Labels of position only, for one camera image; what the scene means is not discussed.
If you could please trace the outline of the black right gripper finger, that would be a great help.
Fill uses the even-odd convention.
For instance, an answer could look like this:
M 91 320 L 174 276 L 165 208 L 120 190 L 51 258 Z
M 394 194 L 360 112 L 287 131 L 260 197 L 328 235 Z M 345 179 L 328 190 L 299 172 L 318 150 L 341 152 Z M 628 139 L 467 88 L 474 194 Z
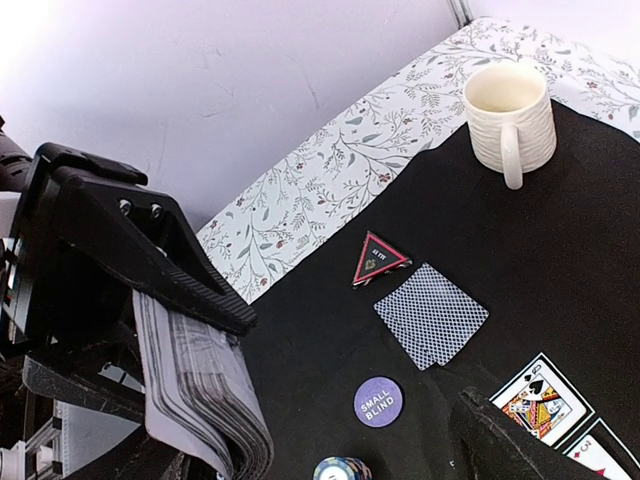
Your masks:
M 43 359 L 24 358 L 22 380 L 34 394 L 136 423 L 144 422 L 145 396 L 98 373 L 48 365 Z
M 254 310 L 212 266 L 178 203 L 147 189 L 147 176 L 115 160 L 45 143 L 44 215 L 37 229 L 46 285 L 95 287 L 95 272 L 168 309 L 244 336 Z

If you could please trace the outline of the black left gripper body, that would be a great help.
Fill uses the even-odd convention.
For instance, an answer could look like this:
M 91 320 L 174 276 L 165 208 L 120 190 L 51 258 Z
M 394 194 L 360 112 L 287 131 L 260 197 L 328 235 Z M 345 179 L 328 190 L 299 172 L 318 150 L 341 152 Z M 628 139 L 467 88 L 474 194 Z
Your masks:
M 1 255 L 1 357 L 112 319 L 135 285 L 135 170 L 47 142 L 30 157 L 1 136 L 1 190 L 18 196 Z

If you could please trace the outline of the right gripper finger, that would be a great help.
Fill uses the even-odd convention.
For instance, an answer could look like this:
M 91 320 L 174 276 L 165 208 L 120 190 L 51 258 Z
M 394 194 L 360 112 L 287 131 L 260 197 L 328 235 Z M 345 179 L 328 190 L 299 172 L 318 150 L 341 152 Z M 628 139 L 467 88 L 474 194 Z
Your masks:
M 151 439 L 130 453 L 124 447 L 121 443 L 67 479 L 184 479 L 187 475 L 189 462 L 173 447 Z
M 599 475 L 536 439 L 474 387 L 449 418 L 458 479 L 597 479 Z

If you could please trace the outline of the queen of spades card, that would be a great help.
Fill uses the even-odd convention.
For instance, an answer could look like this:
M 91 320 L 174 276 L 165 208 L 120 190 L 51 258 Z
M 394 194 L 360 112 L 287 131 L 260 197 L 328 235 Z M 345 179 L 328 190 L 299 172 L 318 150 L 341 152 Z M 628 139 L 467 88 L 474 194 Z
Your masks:
M 554 449 L 594 415 L 586 398 L 543 352 L 490 401 L 526 432 Z

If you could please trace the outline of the blue playing card deck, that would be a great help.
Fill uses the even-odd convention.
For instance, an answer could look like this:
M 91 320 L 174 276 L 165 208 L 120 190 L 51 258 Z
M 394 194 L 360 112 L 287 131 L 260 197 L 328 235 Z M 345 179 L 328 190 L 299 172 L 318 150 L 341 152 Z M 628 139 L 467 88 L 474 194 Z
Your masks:
M 226 479 L 262 479 L 274 459 L 239 340 L 132 296 L 149 435 Z

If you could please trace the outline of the three of diamonds card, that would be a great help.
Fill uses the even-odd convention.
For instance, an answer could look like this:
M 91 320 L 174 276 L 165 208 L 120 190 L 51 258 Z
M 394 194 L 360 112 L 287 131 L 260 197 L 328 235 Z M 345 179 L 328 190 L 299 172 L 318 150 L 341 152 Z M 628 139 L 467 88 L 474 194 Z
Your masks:
M 618 461 L 590 434 L 584 435 L 567 456 L 607 479 L 631 480 Z

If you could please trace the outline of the purple small blind button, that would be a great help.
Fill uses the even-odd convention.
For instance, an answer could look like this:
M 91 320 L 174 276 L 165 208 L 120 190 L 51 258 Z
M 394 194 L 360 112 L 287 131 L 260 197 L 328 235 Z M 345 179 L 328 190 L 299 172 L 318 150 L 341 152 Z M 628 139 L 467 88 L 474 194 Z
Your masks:
M 370 428 L 392 424 L 404 407 L 401 387 L 391 378 L 376 376 L 364 381 L 356 390 L 353 409 L 358 420 Z

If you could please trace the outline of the stack of poker chips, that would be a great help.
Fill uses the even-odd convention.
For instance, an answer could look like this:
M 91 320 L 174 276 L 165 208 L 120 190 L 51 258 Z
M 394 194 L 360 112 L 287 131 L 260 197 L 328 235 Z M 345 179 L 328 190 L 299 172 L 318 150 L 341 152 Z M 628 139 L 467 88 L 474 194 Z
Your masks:
M 313 473 L 314 480 L 372 480 L 371 469 L 355 457 L 331 456 L 323 459 Z

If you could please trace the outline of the triangular all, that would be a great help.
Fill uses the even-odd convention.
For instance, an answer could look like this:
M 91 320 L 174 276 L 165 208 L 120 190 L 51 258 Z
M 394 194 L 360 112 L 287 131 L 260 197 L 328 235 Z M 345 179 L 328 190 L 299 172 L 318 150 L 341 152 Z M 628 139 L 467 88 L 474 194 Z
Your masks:
M 368 285 L 382 275 L 411 266 L 412 259 L 389 242 L 368 231 L 351 283 L 353 289 Z

